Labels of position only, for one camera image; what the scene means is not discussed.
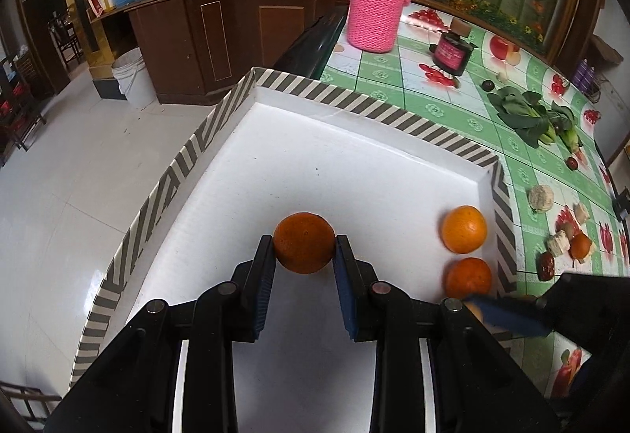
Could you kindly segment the dark red jujube date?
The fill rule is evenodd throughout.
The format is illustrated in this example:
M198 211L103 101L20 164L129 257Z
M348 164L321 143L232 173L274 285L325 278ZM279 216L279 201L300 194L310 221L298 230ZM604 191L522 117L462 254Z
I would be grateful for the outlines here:
M537 277L540 281L552 281L555 276L555 260L550 252L543 252L536 260Z

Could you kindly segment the red-orange tomato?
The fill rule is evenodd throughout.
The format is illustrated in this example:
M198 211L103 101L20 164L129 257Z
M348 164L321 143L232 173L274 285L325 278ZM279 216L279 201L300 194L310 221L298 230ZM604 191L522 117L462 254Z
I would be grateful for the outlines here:
M588 257L589 252L591 252L592 246L593 241L580 231L580 233L575 234L570 240L569 254L571 258L575 260L585 259Z

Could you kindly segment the beige cut chunk front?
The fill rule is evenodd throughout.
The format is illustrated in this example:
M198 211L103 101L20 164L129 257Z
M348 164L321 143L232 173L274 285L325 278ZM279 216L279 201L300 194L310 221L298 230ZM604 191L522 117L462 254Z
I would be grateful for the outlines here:
M553 257L560 257L569 251L570 240L564 230L559 230L546 240L546 247Z

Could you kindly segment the beige cut chunk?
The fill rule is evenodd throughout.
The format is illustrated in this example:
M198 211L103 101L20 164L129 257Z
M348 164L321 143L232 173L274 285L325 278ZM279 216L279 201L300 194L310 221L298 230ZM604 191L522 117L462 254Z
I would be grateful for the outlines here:
M551 187L536 185L528 190L528 204L537 212L547 212L554 204L554 193Z
M564 230L559 230L546 240L546 247L553 257L560 257L569 251L570 240Z
M573 214L576 218L576 222L580 225L585 224L587 220L591 219L588 208L583 203L576 203L573 205Z

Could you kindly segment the orange mandarin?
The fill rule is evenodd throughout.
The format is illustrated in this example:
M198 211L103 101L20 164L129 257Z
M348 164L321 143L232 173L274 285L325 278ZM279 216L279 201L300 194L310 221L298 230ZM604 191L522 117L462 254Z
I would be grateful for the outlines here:
M443 278L446 296L464 299L471 294L487 296L492 289L493 274L485 260L467 257L451 263Z
M484 215L470 205L451 210L442 220L440 227L444 246L455 254L469 254L480 248L488 235Z
M276 259L288 271L308 275L321 270L333 257L335 234L320 215L297 212L274 230Z

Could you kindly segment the brown kiwi fruit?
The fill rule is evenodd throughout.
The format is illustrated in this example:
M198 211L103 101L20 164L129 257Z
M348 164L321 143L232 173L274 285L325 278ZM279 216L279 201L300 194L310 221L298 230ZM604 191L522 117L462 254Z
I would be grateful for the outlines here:
M575 227L573 223L566 222L561 226L561 230L565 233L567 239L571 241L577 234L579 234L580 228Z

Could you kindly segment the green patterned tablecloth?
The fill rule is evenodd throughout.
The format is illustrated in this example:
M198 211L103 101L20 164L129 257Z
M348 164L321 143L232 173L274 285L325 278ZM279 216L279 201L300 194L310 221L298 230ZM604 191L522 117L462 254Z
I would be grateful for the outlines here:
M373 55L354 48L341 33L321 74L321 81L351 89L426 117L482 146L503 169L510 199L513 234L501 237L502 269L495 273L498 291L540 296L550 283L537 277L536 260L546 251L546 240L558 227L570 222L581 227L593 241L584 261L563 254L555 258L555 274L566 271L595 275L627 276L629 242L627 228L613 211L613 188L606 164L598 154L594 125L598 112L564 76L528 51L513 46L491 31L473 26L469 36L477 48L462 76L454 79L434 63L429 47L438 43L452 18L447 13L419 4L402 11L397 39L391 51ZM541 95L541 103L566 106L576 117L582 146L574 155L561 140L537 148L526 145L513 129L497 117L497 111L480 86L491 80L495 88L517 87ZM566 159L579 168L571 171ZM528 190L536 185L552 188L554 204L547 212L534 211ZM591 219L580 225L573 205L583 203Z

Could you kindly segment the white striped cardboard tray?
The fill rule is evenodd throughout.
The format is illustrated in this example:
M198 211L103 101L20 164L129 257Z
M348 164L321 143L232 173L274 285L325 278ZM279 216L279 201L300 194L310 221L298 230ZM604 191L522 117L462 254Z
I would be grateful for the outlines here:
M228 277L293 212L324 217L380 275L427 301L448 256L443 215L486 218L495 291L517 286L513 210L498 154L413 113L316 80L255 67L202 120L126 230L76 350L78 381L142 287L187 301Z

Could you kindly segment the small black container table edge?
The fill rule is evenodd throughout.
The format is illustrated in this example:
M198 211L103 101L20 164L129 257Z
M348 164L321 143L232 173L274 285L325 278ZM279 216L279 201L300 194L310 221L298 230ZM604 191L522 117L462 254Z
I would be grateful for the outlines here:
M613 210L619 222L623 222L630 215L630 192L627 188L613 200Z

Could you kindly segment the dark red jujube far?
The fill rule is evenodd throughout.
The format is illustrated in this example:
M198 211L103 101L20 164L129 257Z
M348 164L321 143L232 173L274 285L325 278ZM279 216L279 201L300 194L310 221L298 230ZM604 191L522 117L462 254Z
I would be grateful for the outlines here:
M570 168L571 171L576 171L579 168L579 163L573 157L569 157L566 159L566 165Z

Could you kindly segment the green corn with leaves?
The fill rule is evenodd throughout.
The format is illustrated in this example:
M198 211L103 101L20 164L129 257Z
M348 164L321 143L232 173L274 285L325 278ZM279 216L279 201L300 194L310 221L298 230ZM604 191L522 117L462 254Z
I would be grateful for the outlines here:
M576 154L581 146L581 140L576 132L576 117L569 107L552 102L548 111L548 119L570 153Z

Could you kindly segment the green leafy bok choy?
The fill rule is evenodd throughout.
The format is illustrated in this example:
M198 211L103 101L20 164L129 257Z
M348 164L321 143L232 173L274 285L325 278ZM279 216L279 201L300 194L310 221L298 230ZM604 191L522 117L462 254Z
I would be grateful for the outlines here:
M528 146L537 148L540 144L551 145L556 142L548 109L540 102L541 95L536 92L521 92L517 87L500 87L487 93L497 117L519 135Z

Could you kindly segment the purple bottles on shelf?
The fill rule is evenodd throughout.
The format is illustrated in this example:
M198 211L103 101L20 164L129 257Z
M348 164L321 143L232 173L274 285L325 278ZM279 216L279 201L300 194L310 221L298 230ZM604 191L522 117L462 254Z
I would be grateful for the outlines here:
M591 88L595 78L595 67L588 63L586 59L579 62L571 78L571 83L581 93L586 94Z

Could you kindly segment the dark small fruit near leaves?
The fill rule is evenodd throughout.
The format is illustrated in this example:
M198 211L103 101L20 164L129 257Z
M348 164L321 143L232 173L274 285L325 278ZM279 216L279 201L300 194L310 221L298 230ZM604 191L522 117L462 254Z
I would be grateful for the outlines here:
M491 80L484 80L480 86L484 91L490 92L495 88L495 83Z

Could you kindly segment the white plastic bucket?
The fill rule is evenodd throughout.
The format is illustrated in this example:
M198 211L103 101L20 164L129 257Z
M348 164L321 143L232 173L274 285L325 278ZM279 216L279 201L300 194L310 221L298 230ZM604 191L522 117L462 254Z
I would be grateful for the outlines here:
M139 47L119 56L112 63L111 70L119 84L120 92L135 109L143 110L156 102L154 84Z

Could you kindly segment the small black jar pink label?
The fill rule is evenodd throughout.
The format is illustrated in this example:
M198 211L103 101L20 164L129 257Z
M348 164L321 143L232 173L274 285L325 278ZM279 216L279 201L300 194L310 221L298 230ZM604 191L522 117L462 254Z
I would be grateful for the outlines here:
M465 71L473 51L477 48L468 40L472 26L457 17L450 21L447 31L442 31L439 42L432 45L432 62L443 72L459 77Z

